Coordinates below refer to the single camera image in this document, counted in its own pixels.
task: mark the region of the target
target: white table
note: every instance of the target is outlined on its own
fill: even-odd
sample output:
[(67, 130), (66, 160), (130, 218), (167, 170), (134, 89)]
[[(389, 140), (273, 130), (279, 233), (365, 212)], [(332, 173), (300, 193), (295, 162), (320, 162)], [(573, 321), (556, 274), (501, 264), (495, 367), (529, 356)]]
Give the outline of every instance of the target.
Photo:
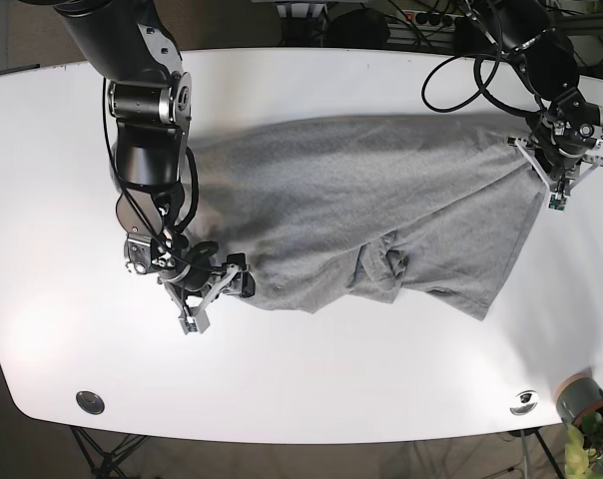
[[(420, 87), (440, 61), (187, 53), (192, 136), (424, 113)], [(563, 379), (592, 368), (603, 385), (603, 170), (565, 213), (540, 214), (483, 322), (411, 291), (394, 305), (345, 297), (315, 315), (225, 297), (204, 335), (184, 336), (164, 289), (124, 268), (101, 87), (86, 64), (0, 78), (0, 363), (28, 416), (216, 441), (400, 441), (554, 423), (551, 393)], [(581, 89), (603, 105), (603, 82), (584, 79)], [(430, 98), (447, 106), (473, 90), (471, 62), (459, 61), (436, 77)], [(509, 67), (491, 91), (533, 108)], [(491, 107), (480, 100), (467, 111)], [(516, 417), (512, 399), (527, 389), (540, 403)], [(105, 412), (80, 409), (80, 390), (100, 394)]]

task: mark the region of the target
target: gray fabric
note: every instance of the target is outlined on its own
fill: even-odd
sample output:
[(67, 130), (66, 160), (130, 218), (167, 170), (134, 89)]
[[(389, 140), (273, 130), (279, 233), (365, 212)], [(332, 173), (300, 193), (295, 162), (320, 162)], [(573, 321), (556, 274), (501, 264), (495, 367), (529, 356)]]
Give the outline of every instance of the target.
[(508, 117), (308, 120), (191, 144), (189, 233), (245, 252), (264, 309), (427, 291), (483, 318), (543, 201)]

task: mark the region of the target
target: floor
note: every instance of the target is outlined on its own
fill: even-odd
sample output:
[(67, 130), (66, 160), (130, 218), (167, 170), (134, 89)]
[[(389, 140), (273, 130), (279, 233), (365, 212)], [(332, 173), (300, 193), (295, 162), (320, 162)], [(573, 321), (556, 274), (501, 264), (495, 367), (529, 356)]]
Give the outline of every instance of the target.
[[(281, 37), (275, 9), (250, 0), (156, 0), (160, 15), (184, 50), (274, 46)], [(48, 8), (9, 5), (8, 67), (83, 60), (59, 18)], [(559, 462), (561, 426), (542, 430)], [(122, 435), (95, 431), (105, 448)], [(535, 479), (556, 477), (534, 438)], [(521, 463), (518, 440), (493, 434), (390, 444), (288, 446), (152, 438), (123, 469), (143, 478), (361, 478), (482, 479)], [(68, 426), (36, 421), (13, 404), (0, 367), (0, 479), (89, 478)], [(518, 469), (507, 479), (523, 477)]]

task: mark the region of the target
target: plant pot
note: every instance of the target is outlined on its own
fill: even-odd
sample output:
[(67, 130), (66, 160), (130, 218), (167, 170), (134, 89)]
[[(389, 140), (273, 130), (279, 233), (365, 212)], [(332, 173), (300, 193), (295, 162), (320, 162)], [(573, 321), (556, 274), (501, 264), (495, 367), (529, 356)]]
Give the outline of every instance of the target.
[(585, 414), (598, 411), (603, 416), (603, 389), (589, 376), (575, 374), (559, 386), (554, 396), (563, 422), (580, 427)]

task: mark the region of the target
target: wrinkled cloth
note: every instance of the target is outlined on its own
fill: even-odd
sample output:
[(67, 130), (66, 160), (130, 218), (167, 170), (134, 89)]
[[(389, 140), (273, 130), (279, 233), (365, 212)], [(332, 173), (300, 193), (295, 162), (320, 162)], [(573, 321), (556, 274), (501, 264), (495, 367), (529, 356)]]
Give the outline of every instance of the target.
[(505, 145), (525, 130), (506, 116), (347, 117), (191, 141), (188, 235), (218, 242), (220, 260), (247, 255), (260, 308), (392, 302), (406, 287), (482, 319), (543, 202)]

